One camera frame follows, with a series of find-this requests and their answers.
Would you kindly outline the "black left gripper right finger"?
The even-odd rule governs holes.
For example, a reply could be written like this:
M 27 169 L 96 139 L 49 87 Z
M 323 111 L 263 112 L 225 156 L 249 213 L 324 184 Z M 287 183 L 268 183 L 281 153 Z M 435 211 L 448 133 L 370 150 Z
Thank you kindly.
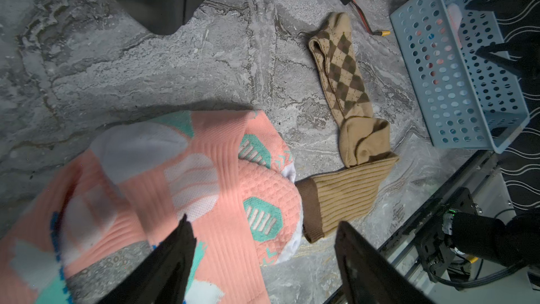
M 335 250 L 348 303 L 431 303 L 350 225 L 337 227 Z

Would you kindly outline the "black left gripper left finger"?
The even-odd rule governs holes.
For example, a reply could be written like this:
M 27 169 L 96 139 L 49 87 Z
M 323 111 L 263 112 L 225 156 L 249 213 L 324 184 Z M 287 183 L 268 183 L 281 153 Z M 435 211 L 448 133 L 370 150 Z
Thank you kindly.
M 176 229 L 101 303 L 183 303 L 197 240 L 184 216 Z

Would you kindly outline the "pink dotted sock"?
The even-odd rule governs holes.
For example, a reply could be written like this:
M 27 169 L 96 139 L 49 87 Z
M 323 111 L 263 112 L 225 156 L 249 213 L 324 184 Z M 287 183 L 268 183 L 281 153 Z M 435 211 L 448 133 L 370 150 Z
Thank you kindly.
M 303 209 L 292 153 L 262 111 L 179 111 L 108 129 L 1 240 L 1 302 L 70 303 L 67 279 L 181 220 L 197 239 L 186 303 L 268 303 Z

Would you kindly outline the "pink patterned sock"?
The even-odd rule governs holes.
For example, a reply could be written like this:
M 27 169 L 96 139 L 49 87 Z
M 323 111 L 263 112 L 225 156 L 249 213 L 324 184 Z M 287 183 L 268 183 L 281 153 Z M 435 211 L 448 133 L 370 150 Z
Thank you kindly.
M 461 44 L 461 40 L 458 36 L 459 34 L 459 28 L 461 26 L 461 21 L 463 19 L 463 14 L 461 12 L 461 9 L 458 5 L 456 4 L 449 4 L 447 6 L 447 12 L 448 12 L 448 17 L 449 17 L 449 22 L 450 22 L 450 25 L 451 25 L 451 29 L 453 30 L 455 36 L 456 36 L 456 43 L 458 45 L 458 47 L 461 49 L 462 48 L 462 44 Z

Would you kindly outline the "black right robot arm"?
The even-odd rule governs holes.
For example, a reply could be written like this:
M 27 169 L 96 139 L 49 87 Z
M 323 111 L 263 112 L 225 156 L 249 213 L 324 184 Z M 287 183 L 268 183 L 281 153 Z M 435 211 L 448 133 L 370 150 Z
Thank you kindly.
M 517 69 L 530 122 L 499 156 L 510 194 L 510 208 L 482 220 L 467 217 L 455 229 L 454 243 L 466 252 L 505 267 L 539 264 L 539 0 L 479 0 L 476 8 L 495 13 Z

